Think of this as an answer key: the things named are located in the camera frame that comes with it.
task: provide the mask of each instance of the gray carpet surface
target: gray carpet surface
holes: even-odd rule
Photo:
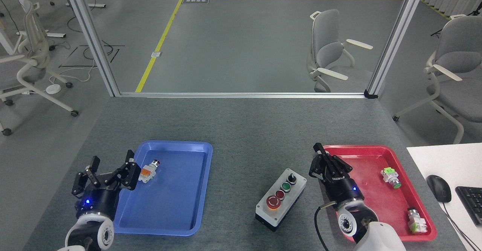
[[[318,180],[308,176],[316,142],[392,148],[438,233],[433,241],[404,242],[406,249],[465,249],[378,100],[111,98],[24,250],[63,246],[76,222],[76,198],[70,194],[74,175],[93,155],[101,159],[98,172],[112,172],[128,149],[136,150],[151,139],[212,145],[200,229],[190,237],[115,234],[110,250],[322,249],[313,216],[327,198]],[[272,232],[255,220],[255,205],[287,167],[308,183],[280,228]],[[355,246],[342,236],[331,208],[319,213],[318,225],[331,251]]]

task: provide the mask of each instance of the red cap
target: red cap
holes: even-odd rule
[[[280,200],[284,199],[284,192],[281,191],[281,190],[276,191],[276,193],[274,193],[274,195],[277,196]]]
[[[281,205],[281,200],[277,196],[268,196],[266,204],[270,209],[276,210]]]

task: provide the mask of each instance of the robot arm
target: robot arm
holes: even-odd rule
[[[75,204],[78,220],[67,233],[65,248],[58,251],[101,251],[112,245],[119,193],[124,188],[136,189],[141,169],[131,150],[124,164],[112,173],[96,175],[99,164],[100,159],[94,156],[75,177],[72,194],[79,199]]]
[[[325,186],[326,194],[338,212],[338,224],[343,234],[353,237],[356,251],[405,251],[395,230],[378,222],[375,212],[367,207],[356,182],[348,175],[353,168],[336,155],[326,152],[320,143],[313,149],[317,153],[311,162],[311,177]]]

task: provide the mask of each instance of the chair wheel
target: chair wheel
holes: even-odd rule
[[[10,134],[12,134],[12,130],[9,128],[3,129],[2,133],[4,136],[9,136]]]

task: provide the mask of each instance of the gray chair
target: gray chair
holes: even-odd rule
[[[482,17],[478,16],[455,18],[444,26],[439,45],[429,57],[424,70],[432,81],[427,87],[430,96],[394,114],[394,121],[398,121],[406,112],[429,103],[457,126],[454,144],[460,143],[464,135],[464,126],[455,117],[463,117],[470,122],[482,122],[482,80],[471,75],[475,73],[470,73],[480,71],[480,32]],[[466,77],[462,79],[455,73],[467,74],[464,74]]]
[[[316,81],[315,92],[332,92],[329,84],[336,84],[337,92],[363,92],[372,76],[369,71],[356,69],[354,57],[345,49],[355,45],[373,49],[371,45],[356,40],[339,41],[340,13],[337,9],[311,14],[313,20],[312,44],[308,53],[308,76]],[[344,54],[351,61],[350,66],[327,66]]]
[[[0,99],[10,106],[14,102],[7,100],[7,97],[33,91],[66,109],[73,117],[77,117],[78,111],[34,86],[34,83],[41,80],[46,72],[64,82],[67,88],[71,88],[72,83],[47,69],[50,62],[49,44],[45,38],[45,30],[37,16],[38,3],[32,4],[24,1],[24,7],[26,10],[24,19],[26,36],[20,35],[15,45],[14,55],[0,57]],[[1,124],[0,131],[3,135],[12,133],[11,129],[4,129]]]

